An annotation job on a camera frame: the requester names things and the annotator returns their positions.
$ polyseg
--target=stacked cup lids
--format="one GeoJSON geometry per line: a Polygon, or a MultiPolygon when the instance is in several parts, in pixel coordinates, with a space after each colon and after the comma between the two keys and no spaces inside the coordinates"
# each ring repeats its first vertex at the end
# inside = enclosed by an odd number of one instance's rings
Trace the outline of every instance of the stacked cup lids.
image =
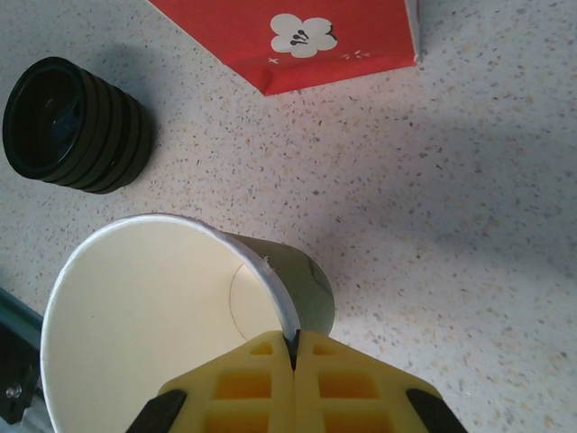
{"type": "Polygon", "coordinates": [[[6,157],[22,176],[105,194],[140,174],[151,156],[152,129],[134,98],[50,57],[16,83],[2,134],[6,157]]]}

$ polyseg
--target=terrazzo surface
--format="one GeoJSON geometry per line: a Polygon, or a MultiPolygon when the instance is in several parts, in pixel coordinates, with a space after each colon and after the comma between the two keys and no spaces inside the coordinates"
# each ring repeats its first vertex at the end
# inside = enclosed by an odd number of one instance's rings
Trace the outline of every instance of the terrazzo surface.
{"type": "Polygon", "coordinates": [[[294,245],[334,285],[332,336],[419,375],[470,432],[577,424],[577,8],[422,4],[423,63],[262,97],[137,0],[4,0],[0,106],[60,55],[158,120],[141,177],[107,196],[0,156],[0,286],[43,312],[108,222],[196,217],[294,245]]]}

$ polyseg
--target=white speckled table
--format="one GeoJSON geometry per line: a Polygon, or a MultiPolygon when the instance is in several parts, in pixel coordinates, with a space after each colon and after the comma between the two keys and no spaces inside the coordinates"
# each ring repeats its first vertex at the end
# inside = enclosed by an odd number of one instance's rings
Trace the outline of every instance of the white speckled table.
{"type": "Polygon", "coordinates": [[[0,156],[0,286],[43,311],[64,260],[131,214],[301,248],[334,283],[333,337],[432,382],[470,432],[577,424],[577,8],[432,0],[425,60],[279,97],[143,0],[4,0],[0,106],[67,57],[160,125],[99,197],[0,156]]]}

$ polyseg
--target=red paper bag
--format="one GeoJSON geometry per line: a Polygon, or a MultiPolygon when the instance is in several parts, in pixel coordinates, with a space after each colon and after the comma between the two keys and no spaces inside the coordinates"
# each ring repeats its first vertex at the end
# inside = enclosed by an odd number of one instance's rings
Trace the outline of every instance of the red paper bag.
{"type": "Polygon", "coordinates": [[[418,0],[151,0],[264,95],[415,65],[418,0]]]}

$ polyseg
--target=paper cup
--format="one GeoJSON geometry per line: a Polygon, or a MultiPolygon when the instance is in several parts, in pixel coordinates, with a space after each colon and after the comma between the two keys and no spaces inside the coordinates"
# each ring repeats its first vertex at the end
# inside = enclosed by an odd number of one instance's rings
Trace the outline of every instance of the paper cup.
{"type": "Polygon", "coordinates": [[[333,319],[326,277],[299,250],[181,216],[116,221],[76,249],[50,295],[50,418],[57,433],[122,433],[170,379],[268,330],[328,334],[333,319]]]}

